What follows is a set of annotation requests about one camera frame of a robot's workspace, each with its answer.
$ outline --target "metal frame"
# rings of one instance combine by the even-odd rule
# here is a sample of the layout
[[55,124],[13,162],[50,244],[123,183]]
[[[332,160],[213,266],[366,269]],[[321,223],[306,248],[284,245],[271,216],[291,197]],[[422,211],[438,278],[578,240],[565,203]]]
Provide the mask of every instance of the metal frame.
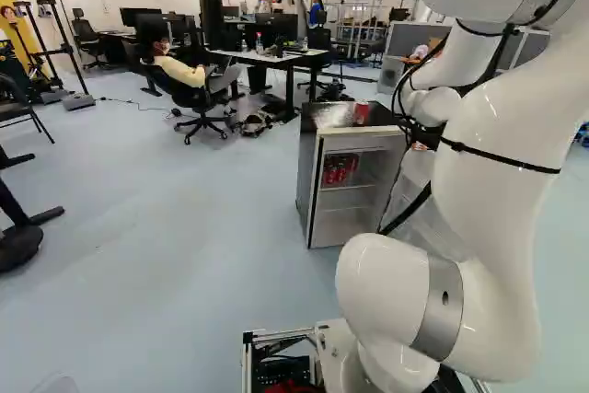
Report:
[[[307,327],[302,329],[293,329],[287,331],[267,331],[267,330],[253,330],[243,333],[243,341],[241,348],[241,392],[251,393],[252,372],[254,367],[254,353],[260,349],[267,354],[266,357],[279,353],[299,342],[309,341],[317,352],[317,360],[321,363],[321,353],[318,348],[319,345],[325,349],[325,334],[323,330],[329,328],[330,323],[335,321],[325,321],[316,324],[315,327]],[[469,378],[472,385],[478,393],[492,393],[491,388],[484,382]]]
[[84,93],[86,95],[89,95],[90,93],[88,92],[88,89],[86,87],[86,83],[84,82],[84,78],[82,77],[82,72],[80,71],[80,67],[77,64],[77,61],[75,60],[74,57],[74,49],[72,47],[72,45],[70,45],[68,39],[67,39],[67,35],[65,34],[65,30],[64,30],[64,25],[62,24],[61,19],[59,18],[59,14],[57,12],[57,8],[55,7],[55,0],[38,0],[37,4],[39,6],[46,6],[49,5],[52,9],[52,13],[53,16],[55,17],[55,22],[57,22],[57,27],[59,28],[60,34],[62,35],[62,39],[64,41],[63,47],[60,50],[47,50],[47,47],[45,46],[45,42],[43,40],[43,37],[40,34],[39,31],[39,27],[37,26],[37,21],[35,20],[34,14],[32,13],[31,9],[30,9],[30,2],[25,2],[25,1],[20,1],[20,2],[14,2],[13,5],[17,8],[20,9],[21,6],[24,6],[27,9],[27,14],[29,15],[29,20],[31,25],[33,26],[33,29],[35,31],[35,34],[37,35],[37,40],[39,41],[39,44],[41,46],[41,48],[43,49],[42,52],[36,52],[35,54],[32,55],[39,55],[39,56],[43,56],[47,59],[47,63],[49,64],[52,73],[53,73],[53,80],[57,79],[57,81],[60,82],[60,84],[62,83],[61,79],[59,79],[59,76],[57,75],[57,71],[55,70],[55,66],[53,65],[53,61],[51,56],[55,55],[55,54],[67,54],[70,57],[70,61],[72,62],[72,66],[74,67],[75,70],[75,74],[77,75],[77,79],[80,82],[80,85],[82,86],[82,89],[84,90]]

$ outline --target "power cord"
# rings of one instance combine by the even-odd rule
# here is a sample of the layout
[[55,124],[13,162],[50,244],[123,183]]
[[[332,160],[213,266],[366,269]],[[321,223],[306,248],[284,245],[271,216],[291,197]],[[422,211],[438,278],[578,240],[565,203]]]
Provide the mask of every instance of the power cord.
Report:
[[119,100],[118,98],[106,98],[106,97],[101,97],[100,98],[101,101],[118,101],[119,103],[126,103],[129,105],[136,105],[137,106],[137,110],[166,110],[168,111],[171,115],[173,115],[174,117],[179,117],[180,115],[177,115],[174,110],[169,110],[168,108],[141,108],[141,103],[139,103],[138,101],[133,101],[133,100]]

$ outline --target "black cable on floor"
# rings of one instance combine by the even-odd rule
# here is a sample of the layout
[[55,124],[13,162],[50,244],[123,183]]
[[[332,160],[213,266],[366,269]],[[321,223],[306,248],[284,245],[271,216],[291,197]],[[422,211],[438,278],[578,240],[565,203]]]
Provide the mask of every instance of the black cable on floor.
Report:
[[136,105],[137,110],[166,110],[167,112],[170,112],[170,110],[168,108],[141,108],[141,103],[139,103],[137,101],[133,101],[133,100],[119,100],[118,98],[106,98],[106,97],[101,97],[100,100],[102,100],[102,101],[118,101],[119,103]]

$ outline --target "water bottle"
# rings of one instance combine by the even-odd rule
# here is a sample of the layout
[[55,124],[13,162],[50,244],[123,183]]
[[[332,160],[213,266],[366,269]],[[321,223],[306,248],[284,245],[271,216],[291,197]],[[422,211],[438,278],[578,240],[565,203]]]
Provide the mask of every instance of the water bottle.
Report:
[[258,35],[258,38],[256,39],[256,52],[259,55],[263,55],[264,54],[264,45],[261,42],[261,32],[256,33]]

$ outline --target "light blue floor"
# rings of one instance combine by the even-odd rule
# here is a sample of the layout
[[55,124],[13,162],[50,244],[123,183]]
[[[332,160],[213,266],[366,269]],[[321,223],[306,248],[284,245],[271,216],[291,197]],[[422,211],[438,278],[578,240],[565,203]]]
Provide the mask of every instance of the light blue floor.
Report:
[[[283,74],[268,80],[282,94]],[[376,83],[345,83],[388,101]],[[88,80],[96,97],[172,107],[142,86],[130,73]],[[339,250],[306,250],[295,212],[298,120],[256,140],[205,131],[185,146],[166,114],[57,104],[40,109],[56,145],[28,123],[0,132],[8,154],[37,155],[3,172],[24,208],[67,211],[28,268],[0,279],[1,392],[59,376],[81,393],[237,392],[242,331],[339,316]],[[542,363],[495,391],[587,391],[588,174],[589,153],[574,149],[538,229]]]

